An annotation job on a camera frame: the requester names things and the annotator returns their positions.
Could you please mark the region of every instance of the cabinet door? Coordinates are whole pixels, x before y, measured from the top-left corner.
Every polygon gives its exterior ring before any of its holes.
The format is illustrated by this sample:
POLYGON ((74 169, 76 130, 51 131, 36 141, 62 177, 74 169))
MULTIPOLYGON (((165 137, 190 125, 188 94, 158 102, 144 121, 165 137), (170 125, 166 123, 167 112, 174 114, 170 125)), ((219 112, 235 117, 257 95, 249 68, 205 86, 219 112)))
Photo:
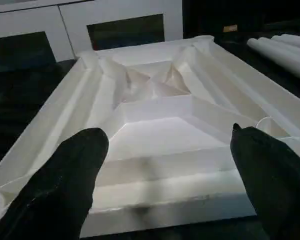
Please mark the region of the cabinet door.
POLYGON ((75 54, 183 38, 182 0, 96 0, 60 11, 75 54))
POLYGON ((33 54, 31 50, 39 55, 40 48, 46 45, 57 62, 74 58, 57 6, 0 13, 0 61, 8 58, 22 61, 16 56, 22 55, 24 59, 33 54))

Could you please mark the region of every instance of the small label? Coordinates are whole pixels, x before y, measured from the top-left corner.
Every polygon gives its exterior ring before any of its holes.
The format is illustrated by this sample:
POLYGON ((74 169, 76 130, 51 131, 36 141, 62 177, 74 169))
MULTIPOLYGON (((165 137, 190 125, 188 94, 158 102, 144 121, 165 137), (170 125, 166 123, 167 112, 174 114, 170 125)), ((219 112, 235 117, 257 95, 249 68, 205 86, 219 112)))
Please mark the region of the small label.
POLYGON ((238 31, 238 25, 231 25, 231 26, 223 27, 223 32, 224 33, 236 32, 236 31, 238 31))

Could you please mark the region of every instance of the white cabinet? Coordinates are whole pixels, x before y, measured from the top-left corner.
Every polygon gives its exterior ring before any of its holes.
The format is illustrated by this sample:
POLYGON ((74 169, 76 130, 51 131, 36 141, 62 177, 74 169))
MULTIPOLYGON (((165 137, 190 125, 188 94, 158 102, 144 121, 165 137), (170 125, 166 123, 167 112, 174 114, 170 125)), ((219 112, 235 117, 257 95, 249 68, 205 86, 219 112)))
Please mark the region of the white cabinet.
POLYGON ((45 33, 57 62, 74 58, 57 6, 0 13, 0 38, 38 32, 45 33))
POLYGON ((60 11, 75 54, 183 38, 182 0, 95 0, 60 11))

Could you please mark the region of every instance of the white foam tube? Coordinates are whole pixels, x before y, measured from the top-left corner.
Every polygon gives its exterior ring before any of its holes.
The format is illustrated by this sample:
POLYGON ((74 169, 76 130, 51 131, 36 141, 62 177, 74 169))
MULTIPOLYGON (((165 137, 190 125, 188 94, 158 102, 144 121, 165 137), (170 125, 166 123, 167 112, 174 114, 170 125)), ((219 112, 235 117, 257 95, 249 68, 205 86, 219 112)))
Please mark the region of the white foam tube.
POLYGON ((272 40, 283 42, 300 48, 300 36, 283 34, 281 36, 273 36, 272 40))
POLYGON ((268 39, 265 37, 261 37, 259 38, 259 40, 263 40, 263 41, 267 41, 269 44, 276 44, 277 46, 286 49, 288 51, 291 51, 297 55, 300 55, 300 47, 294 46, 294 45, 290 45, 288 43, 285 43, 283 41, 275 41, 274 39, 268 39))
POLYGON ((265 57, 273 60, 278 65, 286 68, 296 76, 300 77, 300 55, 283 48, 280 44, 269 39, 248 40, 247 44, 265 57))

